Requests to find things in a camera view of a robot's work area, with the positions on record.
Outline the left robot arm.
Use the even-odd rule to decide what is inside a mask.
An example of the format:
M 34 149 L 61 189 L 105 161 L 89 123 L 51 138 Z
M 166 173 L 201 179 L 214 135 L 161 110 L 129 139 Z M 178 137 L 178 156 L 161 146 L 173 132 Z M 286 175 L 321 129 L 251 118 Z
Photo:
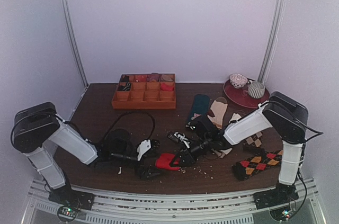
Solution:
M 118 163 L 131 166 L 141 180 L 160 176 L 158 168 L 144 164 L 147 154 L 153 153 L 158 147 L 158 141 L 146 138 L 134 146 L 130 138 L 131 134 L 127 130 L 110 126 L 103 138 L 93 143 L 72 122 L 61 118 L 51 102 L 19 111 L 14 117 L 10 135 L 12 146 L 28 158 L 65 205 L 76 201 L 76 193 L 69 188 L 66 173 L 58 166 L 46 144 L 62 148 L 93 168 Z

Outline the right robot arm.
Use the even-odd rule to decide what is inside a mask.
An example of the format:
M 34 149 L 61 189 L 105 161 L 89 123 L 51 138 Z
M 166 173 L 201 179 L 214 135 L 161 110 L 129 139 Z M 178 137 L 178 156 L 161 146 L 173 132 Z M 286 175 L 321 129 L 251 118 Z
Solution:
M 181 149 L 173 158 L 172 167 L 188 167 L 208 150 L 229 150 L 248 137 L 272 128 L 283 141 L 279 186 L 272 191 L 275 203 L 283 203 L 292 195 L 306 143 L 308 109 L 301 103 L 276 91 L 248 115 L 219 129 L 203 114 L 190 122 L 190 128 L 200 137 L 189 147 Z

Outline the white brown sock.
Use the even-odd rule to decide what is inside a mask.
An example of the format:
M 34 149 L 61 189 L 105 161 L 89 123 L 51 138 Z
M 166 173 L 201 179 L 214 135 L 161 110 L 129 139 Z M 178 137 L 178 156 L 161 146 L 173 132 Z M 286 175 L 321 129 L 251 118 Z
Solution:
M 229 120 L 229 122 L 230 123 L 231 122 L 235 122 L 235 121 L 237 121 L 240 118 L 241 118 L 241 116 L 238 113 L 233 113 L 233 115 L 232 115 L 231 119 Z M 212 149 L 211 151 L 218 158 L 224 158 L 226 155 L 228 155 L 232 151 L 232 148 L 229 148 L 229 149 L 226 149 L 226 150 L 214 150 L 214 149 Z

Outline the wooden divided organizer tray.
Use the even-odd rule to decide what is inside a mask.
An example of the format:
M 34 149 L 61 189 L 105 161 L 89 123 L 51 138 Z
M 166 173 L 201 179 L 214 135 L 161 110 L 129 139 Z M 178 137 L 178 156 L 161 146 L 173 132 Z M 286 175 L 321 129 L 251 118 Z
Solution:
M 131 82 L 130 91 L 119 91 L 119 85 Z M 176 91 L 167 92 L 160 89 L 160 84 L 173 82 L 175 74 L 122 74 L 114 96 L 112 106 L 116 110 L 174 110 L 176 109 Z

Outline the cream striped sock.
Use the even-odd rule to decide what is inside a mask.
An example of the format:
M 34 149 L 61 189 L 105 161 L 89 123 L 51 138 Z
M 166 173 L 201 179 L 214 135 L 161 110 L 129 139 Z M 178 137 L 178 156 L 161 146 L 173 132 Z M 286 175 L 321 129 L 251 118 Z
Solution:
M 208 119 L 218 128 L 221 129 L 225 113 L 228 108 L 228 102 L 224 97 L 216 98 L 209 111 L 207 112 Z

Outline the green reindeer sock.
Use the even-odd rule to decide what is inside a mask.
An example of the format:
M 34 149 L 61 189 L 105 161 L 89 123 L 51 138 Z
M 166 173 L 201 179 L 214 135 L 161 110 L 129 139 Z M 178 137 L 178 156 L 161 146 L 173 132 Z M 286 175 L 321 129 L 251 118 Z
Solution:
M 201 116 L 207 113 L 209 110 L 209 103 L 210 103 L 210 97 L 205 94 L 196 94 L 193 99 L 193 103 L 191 105 L 189 115 L 186 119 L 185 127 L 189 128 L 191 125 L 191 122 Z

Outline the rolled red sock in tray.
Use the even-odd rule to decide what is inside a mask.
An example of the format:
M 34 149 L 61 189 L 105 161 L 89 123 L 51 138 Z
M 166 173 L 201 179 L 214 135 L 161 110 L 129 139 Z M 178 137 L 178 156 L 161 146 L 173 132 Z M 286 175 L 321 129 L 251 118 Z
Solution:
M 175 88 L 175 84 L 173 82 L 162 82 L 160 84 L 160 89 L 162 91 L 167 91 L 167 92 L 171 92 L 171 91 L 174 91 L 174 88 Z

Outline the black red argyle sock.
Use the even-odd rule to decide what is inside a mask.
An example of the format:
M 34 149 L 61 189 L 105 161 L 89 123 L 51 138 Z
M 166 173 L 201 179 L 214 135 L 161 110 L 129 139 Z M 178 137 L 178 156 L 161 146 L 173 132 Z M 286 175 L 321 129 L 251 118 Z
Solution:
M 265 151 L 261 149 L 256 155 L 236 162 L 231 170 L 239 181 L 245 181 L 271 167 L 281 166 L 283 150 Z

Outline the black white sock in tray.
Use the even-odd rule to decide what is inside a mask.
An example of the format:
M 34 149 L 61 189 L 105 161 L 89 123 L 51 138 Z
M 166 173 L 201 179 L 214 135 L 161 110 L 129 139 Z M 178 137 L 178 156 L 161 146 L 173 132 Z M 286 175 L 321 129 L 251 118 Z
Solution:
M 131 82 L 123 82 L 119 85 L 118 90 L 119 91 L 130 91 L 132 87 L 132 83 Z

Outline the brown argyle sock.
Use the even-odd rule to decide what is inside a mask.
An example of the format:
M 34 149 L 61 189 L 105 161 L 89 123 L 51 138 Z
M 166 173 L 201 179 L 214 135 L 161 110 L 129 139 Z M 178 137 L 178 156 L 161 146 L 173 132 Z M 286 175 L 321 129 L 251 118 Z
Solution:
M 261 147 L 262 145 L 262 137 L 263 134 L 261 132 L 258 132 L 252 136 L 249 136 L 246 138 L 243 142 L 243 147 Z

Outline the red plate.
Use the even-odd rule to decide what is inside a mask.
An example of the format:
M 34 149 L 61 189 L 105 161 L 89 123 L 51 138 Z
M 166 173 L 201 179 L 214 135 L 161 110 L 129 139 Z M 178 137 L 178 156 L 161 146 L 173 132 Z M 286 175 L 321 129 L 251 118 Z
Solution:
M 255 99 L 249 96 L 248 87 L 245 85 L 243 88 L 234 88 L 230 82 L 227 80 L 224 85 L 224 94 L 235 104 L 245 107 L 248 109 L 256 109 L 259 104 L 267 101 L 270 97 L 269 91 L 266 89 L 262 98 Z

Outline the patterned white bowl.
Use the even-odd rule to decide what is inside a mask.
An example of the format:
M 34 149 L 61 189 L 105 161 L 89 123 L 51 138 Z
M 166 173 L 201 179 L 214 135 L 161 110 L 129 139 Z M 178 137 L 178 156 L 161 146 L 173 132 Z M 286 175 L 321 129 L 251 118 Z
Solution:
M 247 77 L 242 74 L 231 74 L 229 80 L 231 85 L 236 89 L 242 88 L 248 83 Z

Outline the striped grey cup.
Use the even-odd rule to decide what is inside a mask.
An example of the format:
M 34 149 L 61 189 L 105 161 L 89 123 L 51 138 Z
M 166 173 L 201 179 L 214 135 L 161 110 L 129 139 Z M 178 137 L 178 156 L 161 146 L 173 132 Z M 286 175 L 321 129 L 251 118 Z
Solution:
M 264 96 L 265 86 L 258 81 L 250 81 L 248 85 L 248 94 L 254 99 L 260 99 Z

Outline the aluminium table rail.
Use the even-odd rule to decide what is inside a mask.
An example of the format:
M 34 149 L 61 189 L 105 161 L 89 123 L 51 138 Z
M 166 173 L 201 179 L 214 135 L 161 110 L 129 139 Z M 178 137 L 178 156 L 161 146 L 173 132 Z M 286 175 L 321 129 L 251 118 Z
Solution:
M 305 196 L 305 188 L 300 182 L 296 183 L 299 200 L 266 209 L 258 209 L 253 198 L 254 193 L 266 189 L 156 195 L 73 186 L 75 190 L 93 193 L 95 197 L 92 209 L 81 210 L 70 223 L 328 223 L 314 180 L 305 179 L 305 184 L 307 199 L 295 217 L 286 222 L 275 221 L 271 212 L 284 206 L 299 207 Z M 33 180 L 19 223 L 63 223 L 57 216 L 59 205 L 48 200 L 44 187 L 44 182 Z

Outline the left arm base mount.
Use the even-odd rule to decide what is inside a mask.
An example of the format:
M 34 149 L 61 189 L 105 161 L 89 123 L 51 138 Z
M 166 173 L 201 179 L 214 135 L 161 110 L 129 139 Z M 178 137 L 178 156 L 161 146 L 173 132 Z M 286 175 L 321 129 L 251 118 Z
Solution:
M 56 215 L 62 222 L 74 221 L 82 210 L 91 210 L 94 194 L 70 190 L 69 192 L 49 192 L 49 201 L 60 204 Z

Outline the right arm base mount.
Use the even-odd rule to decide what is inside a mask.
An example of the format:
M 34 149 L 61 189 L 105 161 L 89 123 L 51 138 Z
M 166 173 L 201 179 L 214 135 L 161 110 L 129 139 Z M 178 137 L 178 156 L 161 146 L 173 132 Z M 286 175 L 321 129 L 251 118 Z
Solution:
M 270 208 L 270 215 L 276 221 L 287 221 L 292 217 L 291 202 L 299 199 L 294 185 L 278 183 L 274 189 L 253 194 L 256 208 Z

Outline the left aluminium post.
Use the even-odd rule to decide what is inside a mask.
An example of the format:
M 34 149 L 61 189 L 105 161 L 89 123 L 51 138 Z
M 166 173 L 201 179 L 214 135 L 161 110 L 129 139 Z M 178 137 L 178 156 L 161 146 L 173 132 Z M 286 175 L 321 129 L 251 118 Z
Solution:
M 79 53 L 79 49 L 78 49 L 78 45 L 77 45 L 77 41 L 76 41 L 76 36 L 75 36 L 75 32 L 74 32 L 74 27 L 73 27 L 73 23 L 72 23 L 71 13 L 70 13 L 70 10 L 69 10 L 68 0 L 61 0 L 61 5 L 62 5 L 62 8 L 63 8 L 63 14 L 64 14 L 64 19 L 65 19 L 65 24 L 66 24 L 66 31 L 67 31 L 68 40 L 69 40 L 69 43 L 70 43 L 72 55 L 74 57 L 75 64 L 76 64 L 77 70 L 79 72 L 82 84 L 83 84 L 84 88 L 88 88 L 89 83 L 88 83 L 87 77 L 85 75 L 85 70 L 84 70 L 83 63 L 82 63 L 82 60 L 81 60 L 81 57 L 80 57 L 80 53 Z

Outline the aluminium post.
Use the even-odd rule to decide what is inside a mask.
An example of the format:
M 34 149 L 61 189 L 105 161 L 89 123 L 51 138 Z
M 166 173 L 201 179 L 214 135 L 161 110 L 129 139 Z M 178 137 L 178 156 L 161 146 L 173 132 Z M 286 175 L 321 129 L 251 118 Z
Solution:
M 257 79 L 262 84 L 265 84 L 267 82 L 269 76 L 269 72 L 271 69 L 271 65 L 276 50 L 276 45 L 278 43 L 278 32 L 283 20 L 285 6 L 286 0 L 276 0 L 270 34 L 267 41 L 260 73 Z
M 70 10 L 69 10 L 68 0 L 61 0 L 61 5 L 62 5 L 62 8 L 63 8 L 63 14 L 64 14 L 64 19 L 65 19 L 65 24 L 66 24 L 66 31 L 67 31 L 68 40 L 69 40 L 69 43 L 70 43 L 72 55 L 74 57 L 75 64 L 76 64 L 77 70 L 79 72 L 82 84 L 83 84 L 84 88 L 88 88 L 89 83 L 88 83 L 87 77 L 85 75 L 85 70 L 84 70 L 83 63 L 82 63 L 82 60 L 81 60 L 81 57 L 80 57 L 80 53 L 79 53 L 79 49 L 78 49 L 78 45 L 77 45 L 77 41 L 76 41 L 76 36 L 75 36 L 75 32 L 74 32 L 74 27 L 73 27 L 73 23 L 72 23 L 71 13 L 70 13 Z

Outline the right aluminium post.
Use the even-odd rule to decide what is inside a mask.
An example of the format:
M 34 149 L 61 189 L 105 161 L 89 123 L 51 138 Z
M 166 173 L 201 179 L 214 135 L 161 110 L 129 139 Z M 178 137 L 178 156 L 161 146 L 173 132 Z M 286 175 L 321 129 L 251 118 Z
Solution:
M 262 84 L 265 84 L 267 82 L 269 76 L 269 72 L 271 69 L 271 65 L 276 50 L 276 45 L 278 43 L 278 32 L 283 20 L 285 6 L 286 0 L 276 0 L 270 34 L 267 41 L 260 73 L 257 79 Z

